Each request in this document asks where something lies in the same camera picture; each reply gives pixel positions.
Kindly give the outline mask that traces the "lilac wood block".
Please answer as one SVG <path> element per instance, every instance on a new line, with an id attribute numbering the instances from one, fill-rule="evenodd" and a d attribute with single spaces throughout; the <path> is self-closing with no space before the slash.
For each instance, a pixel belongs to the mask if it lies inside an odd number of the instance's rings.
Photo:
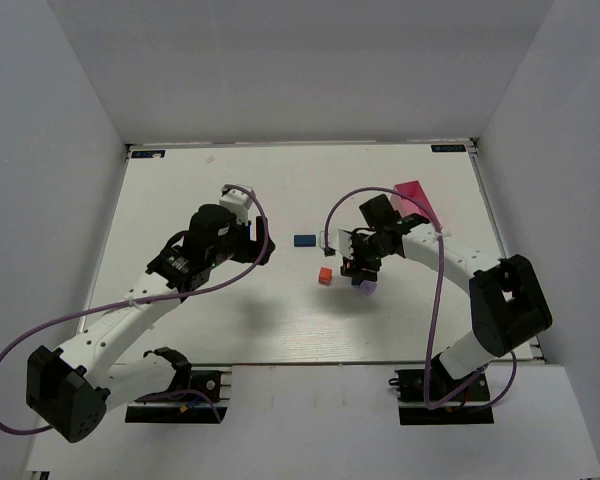
<path id="1" fill-rule="evenodd" d="M 364 280 L 360 284 L 360 289 L 364 292 L 365 295 L 372 295 L 377 289 L 377 283 Z"/>

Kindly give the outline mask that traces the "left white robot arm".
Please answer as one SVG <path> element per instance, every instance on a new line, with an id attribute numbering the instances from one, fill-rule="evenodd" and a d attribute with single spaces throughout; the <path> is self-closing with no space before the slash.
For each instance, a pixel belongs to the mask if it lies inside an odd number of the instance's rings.
<path id="1" fill-rule="evenodd" d="M 109 307 L 83 334 L 55 350 L 41 346 L 27 363 L 26 403 L 71 443 L 84 439 L 113 406 L 121 379 L 109 371 L 153 324 L 208 282 L 222 263 L 264 265 L 275 245 L 264 215 L 241 220 L 205 204 L 173 235 L 120 307 Z"/>

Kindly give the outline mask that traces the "red wood block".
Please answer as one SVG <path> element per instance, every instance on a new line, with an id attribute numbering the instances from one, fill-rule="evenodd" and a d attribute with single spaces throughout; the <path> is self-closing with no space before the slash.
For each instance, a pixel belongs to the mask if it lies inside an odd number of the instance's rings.
<path id="1" fill-rule="evenodd" d="M 321 267 L 318 275 L 318 283 L 321 285 L 330 285 L 333 278 L 333 271 L 327 267 Z"/>

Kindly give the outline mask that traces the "dark blue wood block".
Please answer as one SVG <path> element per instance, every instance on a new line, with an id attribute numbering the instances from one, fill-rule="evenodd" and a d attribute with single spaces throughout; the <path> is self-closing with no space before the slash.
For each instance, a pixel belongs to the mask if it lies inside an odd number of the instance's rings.
<path id="1" fill-rule="evenodd" d="M 296 234 L 293 245 L 295 248 L 313 248 L 317 245 L 317 237 L 314 234 Z"/>

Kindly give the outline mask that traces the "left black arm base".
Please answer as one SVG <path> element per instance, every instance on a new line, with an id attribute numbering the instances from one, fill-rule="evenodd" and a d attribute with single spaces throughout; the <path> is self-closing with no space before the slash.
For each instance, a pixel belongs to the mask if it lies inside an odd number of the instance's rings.
<path id="1" fill-rule="evenodd" d="M 193 368 L 164 393 L 151 393 L 126 406 L 127 424 L 219 425 L 229 408 L 230 367 Z"/>

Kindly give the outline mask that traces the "pink plastic box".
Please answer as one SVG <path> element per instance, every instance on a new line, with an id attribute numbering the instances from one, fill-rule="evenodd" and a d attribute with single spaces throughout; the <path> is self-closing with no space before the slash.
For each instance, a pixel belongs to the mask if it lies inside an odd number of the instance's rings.
<path id="1" fill-rule="evenodd" d="M 396 184 L 393 190 L 394 194 L 390 196 L 390 203 L 401 217 L 418 214 L 431 223 L 437 222 L 440 224 L 440 220 L 419 181 L 414 180 Z"/>

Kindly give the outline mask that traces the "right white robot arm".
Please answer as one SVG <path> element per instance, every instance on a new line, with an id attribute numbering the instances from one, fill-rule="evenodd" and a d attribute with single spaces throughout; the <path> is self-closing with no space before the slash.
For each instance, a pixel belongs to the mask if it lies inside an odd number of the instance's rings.
<path id="1" fill-rule="evenodd" d="M 425 353 L 427 382 L 466 382 L 552 326 L 548 303 L 526 257 L 498 258 L 471 248 L 445 234 L 432 213 L 403 216 L 384 194 L 363 203 L 360 211 L 365 226 L 337 234 L 343 276 L 375 282 L 389 256 L 416 262 L 437 275 Z M 450 347 L 435 353 L 444 281 L 468 296 L 471 326 Z"/>

